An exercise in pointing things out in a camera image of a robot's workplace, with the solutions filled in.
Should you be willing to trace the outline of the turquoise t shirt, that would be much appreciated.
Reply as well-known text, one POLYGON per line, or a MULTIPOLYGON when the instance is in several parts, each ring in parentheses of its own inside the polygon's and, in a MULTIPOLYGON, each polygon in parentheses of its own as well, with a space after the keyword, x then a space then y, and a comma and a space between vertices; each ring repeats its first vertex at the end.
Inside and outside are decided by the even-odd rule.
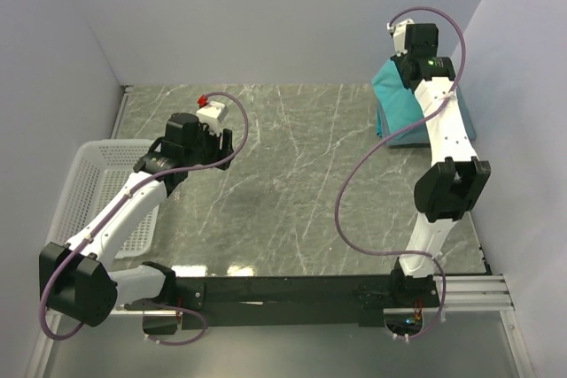
POLYGON ((381 137, 423 120, 414 94, 404 87, 393 60, 387 59, 371 80, 377 98, 377 134, 381 137))

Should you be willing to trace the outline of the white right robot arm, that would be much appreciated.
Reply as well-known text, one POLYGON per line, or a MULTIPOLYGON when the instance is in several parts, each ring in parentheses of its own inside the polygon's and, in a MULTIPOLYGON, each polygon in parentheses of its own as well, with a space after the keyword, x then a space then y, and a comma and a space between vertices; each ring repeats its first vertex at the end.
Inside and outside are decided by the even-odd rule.
POLYGON ((399 257, 405 275, 389 284, 390 299, 408 306, 420 295, 414 279, 434 274, 433 260, 448 234, 472 210, 491 174, 478 158, 464 126, 456 94, 456 73, 448 57, 438 55, 439 30, 432 23, 407 19, 393 32, 392 58, 403 86, 415 97, 431 147, 431 168, 417 181, 416 224, 406 253, 399 257))

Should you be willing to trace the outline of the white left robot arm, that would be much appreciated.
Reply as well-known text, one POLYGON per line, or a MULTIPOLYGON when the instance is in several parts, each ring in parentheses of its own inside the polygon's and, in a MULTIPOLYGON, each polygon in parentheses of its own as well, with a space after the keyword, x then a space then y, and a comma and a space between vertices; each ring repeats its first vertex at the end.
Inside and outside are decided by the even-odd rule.
POLYGON ((48 243, 39 255, 40 308, 63 313, 83 325, 101 324, 120 305, 147 299, 156 308, 177 297, 175 272, 146 262, 109 272, 124 242, 139 223, 183 182, 190 170, 229 168, 232 132, 221 123, 227 107, 213 102, 195 113, 178 112, 138 159, 114 199, 63 244, 48 243))

